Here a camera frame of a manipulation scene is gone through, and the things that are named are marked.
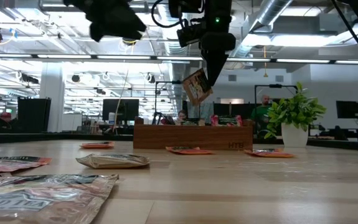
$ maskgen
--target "chip bag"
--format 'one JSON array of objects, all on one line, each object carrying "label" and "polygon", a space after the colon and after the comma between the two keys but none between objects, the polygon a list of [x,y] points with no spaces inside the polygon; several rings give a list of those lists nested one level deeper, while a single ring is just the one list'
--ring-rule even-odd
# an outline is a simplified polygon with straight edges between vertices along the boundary
[{"label": "chip bag", "polygon": [[84,149],[111,149],[114,147],[114,142],[96,142],[96,143],[83,143],[80,147]]},{"label": "chip bag", "polygon": [[0,177],[0,224],[89,224],[118,175]]},{"label": "chip bag", "polygon": [[0,172],[38,167],[50,163],[51,158],[32,156],[0,157]]},{"label": "chip bag", "polygon": [[227,116],[217,116],[212,115],[210,117],[210,122],[212,126],[242,126],[242,118],[240,115],[227,115]]},{"label": "chip bag", "polygon": [[283,149],[254,149],[244,150],[246,154],[259,157],[292,158],[295,155],[283,152]]},{"label": "chip bag", "polygon": [[166,147],[166,150],[175,154],[184,155],[208,155],[214,154],[212,151],[201,150],[199,147]]},{"label": "chip bag", "polygon": [[77,162],[93,169],[121,169],[148,165],[149,159],[131,154],[111,153],[103,155],[90,154],[77,158]]}]

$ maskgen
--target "red object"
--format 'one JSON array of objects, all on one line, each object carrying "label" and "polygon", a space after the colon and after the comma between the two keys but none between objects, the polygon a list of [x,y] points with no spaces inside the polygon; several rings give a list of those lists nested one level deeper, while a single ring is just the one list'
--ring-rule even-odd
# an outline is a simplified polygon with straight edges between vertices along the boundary
[{"label": "red object", "polygon": [[8,112],[3,112],[1,115],[0,115],[1,118],[11,118],[11,114],[8,113]]},{"label": "red object", "polygon": [[80,147],[84,149],[111,149],[114,147],[114,142],[97,142],[97,143],[83,143]]},{"label": "red object", "polygon": [[166,147],[166,150],[175,154],[183,155],[211,155],[214,154],[212,151],[200,150],[199,147]]},{"label": "red object", "polygon": [[275,158],[292,158],[295,155],[283,152],[283,149],[260,149],[260,150],[244,150],[251,156],[258,157],[275,157]]},{"label": "red object", "polygon": [[212,126],[242,126],[242,118],[240,115],[235,116],[217,116],[212,115],[210,117],[210,122],[212,123]]},{"label": "red object", "polygon": [[50,163],[51,158],[32,156],[0,157],[0,172],[38,167]]}]

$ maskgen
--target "computer monitor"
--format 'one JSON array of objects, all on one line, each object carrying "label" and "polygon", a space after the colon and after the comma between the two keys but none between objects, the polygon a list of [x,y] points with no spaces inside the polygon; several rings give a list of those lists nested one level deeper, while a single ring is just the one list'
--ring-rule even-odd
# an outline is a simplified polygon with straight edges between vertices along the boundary
[{"label": "computer monitor", "polygon": [[[108,121],[110,112],[116,113],[116,107],[119,100],[105,99],[103,100],[103,120]],[[118,109],[117,121],[134,121],[134,118],[139,116],[139,100],[121,100]]]},{"label": "computer monitor", "polygon": [[336,113],[338,118],[358,119],[358,102],[336,101]]}]

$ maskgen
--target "green shirt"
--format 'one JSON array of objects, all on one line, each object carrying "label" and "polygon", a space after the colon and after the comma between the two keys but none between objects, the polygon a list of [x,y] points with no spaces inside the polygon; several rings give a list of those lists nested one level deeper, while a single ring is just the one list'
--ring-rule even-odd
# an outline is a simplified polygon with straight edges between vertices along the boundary
[{"label": "green shirt", "polygon": [[254,120],[257,124],[259,124],[259,126],[260,126],[259,130],[267,129],[268,123],[265,121],[266,120],[268,121],[268,117],[266,117],[265,115],[267,115],[269,108],[270,108],[270,106],[258,106],[256,108],[256,112],[255,112],[255,109],[253,109],[253,111],[252,111],[250,118],[252,120]]}]

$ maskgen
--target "wooden crate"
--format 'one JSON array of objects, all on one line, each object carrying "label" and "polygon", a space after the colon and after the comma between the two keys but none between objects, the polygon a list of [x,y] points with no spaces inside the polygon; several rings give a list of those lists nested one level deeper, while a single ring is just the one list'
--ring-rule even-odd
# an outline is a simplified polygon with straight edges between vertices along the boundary
[{"label": "wooden crate", "polygon": [[166,146],[200,147],[206,150],[252,149],[253,129],[244,127],[146,125],[134,126],[135,149]]}]

